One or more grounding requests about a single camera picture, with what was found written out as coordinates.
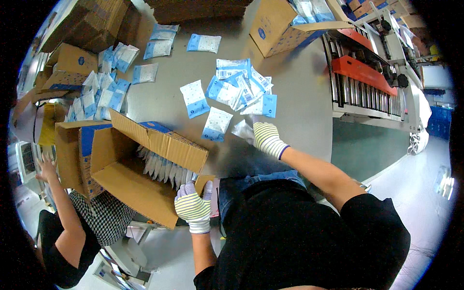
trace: woman's arm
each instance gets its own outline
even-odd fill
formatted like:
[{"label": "woman's arm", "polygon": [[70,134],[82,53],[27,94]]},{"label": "woman's arm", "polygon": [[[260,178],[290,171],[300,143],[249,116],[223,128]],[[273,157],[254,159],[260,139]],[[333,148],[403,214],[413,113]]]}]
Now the woman's arm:
[{"label": "woman's arm", "polygon": [[317,159],[309,154],[288,147],[281,160],[303,174],[311,183],[323,191],[324,197],[337,209],[350,198],[366,193],[346,173],[335,165]]},{"label": "woman's arm", "polygon": [[366,193],[335,165],[297,151],[280,140],[273,124],[256,122],[254,146],[292,166],[324,192],[324,197],[337,209],[342,209],[350,198]]},{"label": "woman's arm", "polygon": [[209,233],[192,234],[193,262],[195,263],[195,275],[204,269],[216,265],[216,254],[211,244]]},{"label": "woman's arm", "polygon": [[85,244],[85,232],[68,194],[59,182],[56,167],[44,154],[42,154],[42,160],[43,162],[37,160],[42,173],[37,174],[36,178],[48,182],[50,185],[61,225],[64,228],[64,231],[56,240],[55,246],[66,261],[78,268],[82,249]]}]

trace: woman's hand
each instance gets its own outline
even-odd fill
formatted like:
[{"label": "woman's hand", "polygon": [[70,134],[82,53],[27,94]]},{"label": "woman's hand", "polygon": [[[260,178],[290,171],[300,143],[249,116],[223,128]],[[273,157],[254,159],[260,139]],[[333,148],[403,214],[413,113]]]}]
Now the woman's hand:
[{"label": "woman's hand", "polygon": [[35,178],[50,183],[51,180],[58,179],[56,164],[53,164],[48,156],[42,153],[42,161],[37,159],[37,163],[42,172],[35,175]]}]

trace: stack of flattened cardboard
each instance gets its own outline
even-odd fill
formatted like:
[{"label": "stack of flattened cardboard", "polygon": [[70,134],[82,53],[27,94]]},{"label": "stack of flattened cardboard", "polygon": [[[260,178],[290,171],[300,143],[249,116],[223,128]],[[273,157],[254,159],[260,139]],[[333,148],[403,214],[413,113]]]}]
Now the stack of flattened cardboard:
[{"label": "stack of flattened cardboard", "polygon": [[129,0],[78,0],[42,44],[52,52],[61,42],[98,53],[113,45]]},{"label": "stack of flattened cardboard", "polygon": [[252,0],[147,0],[159,24],[208,17],[242,17]]},{"label": "stack of flattened cardboard", "polygon": [[83,49],[62,43],[50,56],[44,70],[37,74],[35,101],[62,97],[70,90],[80,90],[92,71],[97,71],[98,57]]}]

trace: box flap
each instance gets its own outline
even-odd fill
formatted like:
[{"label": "box flap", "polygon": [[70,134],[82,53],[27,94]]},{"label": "box flap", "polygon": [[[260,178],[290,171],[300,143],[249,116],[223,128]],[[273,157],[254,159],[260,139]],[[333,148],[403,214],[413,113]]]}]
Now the box flap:
[{"label": "box flap", "polygon": [[92,174],[92,177],[121,202],[147,218],[174,229],[178,219],[174,208],[176,193],[167,183],[154,182],[148,175],[140,174],[143,167],[140,158],[124,164],[113,162]]},{"label": "box flap", "polygon": [[349,24],[348,22],[343,22],[343,21],[327,21],[327,22],[301,24],[301,25],[292,26],[292,28],[301,30],[303,32],[309,32],[309,31],[317,31],[317,30],[354,28],[354,26]]},{"label": "box flap", "polygon": [[110,110],[113,127],[157,153],[184,168],[200,174],[206,162],[208,151],[156,122],[137,124],[122,114]]},{"label": "box flap", "polygon": [[56,51],[52,53],[52,56],[47,61],[47,66],[54,66],[55,63],[58,63],[58,71],[83,75],[97,71],[98,68],[96,55],[67,43],[60,44]]}]

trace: striped glove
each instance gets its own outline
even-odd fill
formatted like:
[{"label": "striped glove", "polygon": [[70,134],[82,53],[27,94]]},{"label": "striped glove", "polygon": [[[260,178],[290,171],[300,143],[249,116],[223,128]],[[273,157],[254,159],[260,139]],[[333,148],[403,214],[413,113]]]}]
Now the striped glove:
[{"label": "striped glove", "polygon": [[279,131],[273,124],[256,122],[253,124],[255,142],[253,145],[259,150],[280,160],[282,153],[290,145],[285,144],[279,137]]},{"label": "striped glove", "polygon": [[193,181],[180,186],[174,199],[174,207],[177,215],[190,226],[191,233],[207,233],[211,230],[209,217],[212,193],[212,181],[206,183],[203,198],[198,196]]}]

